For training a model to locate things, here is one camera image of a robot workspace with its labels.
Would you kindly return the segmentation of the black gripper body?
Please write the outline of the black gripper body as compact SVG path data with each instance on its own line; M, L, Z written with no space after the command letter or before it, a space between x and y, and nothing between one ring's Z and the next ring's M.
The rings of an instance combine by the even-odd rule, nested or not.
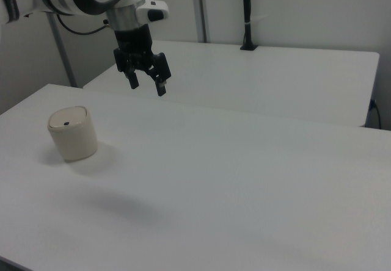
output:
M148 70L153 65L152 36L149 25L130 31L114 31L118 48L114 50L119 71Z

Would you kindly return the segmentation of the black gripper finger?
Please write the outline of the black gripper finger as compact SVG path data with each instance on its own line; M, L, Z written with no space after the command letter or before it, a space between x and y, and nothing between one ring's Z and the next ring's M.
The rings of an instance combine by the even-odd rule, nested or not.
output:
M136 89L139 86L139 81L136 75L136 70L132 66L131 62L126 62L123 72L130 83L132 89Z
M170 68L164 53L152 55L152 67L147 74L154 80L158 96L166 93L166 82L171 77Z

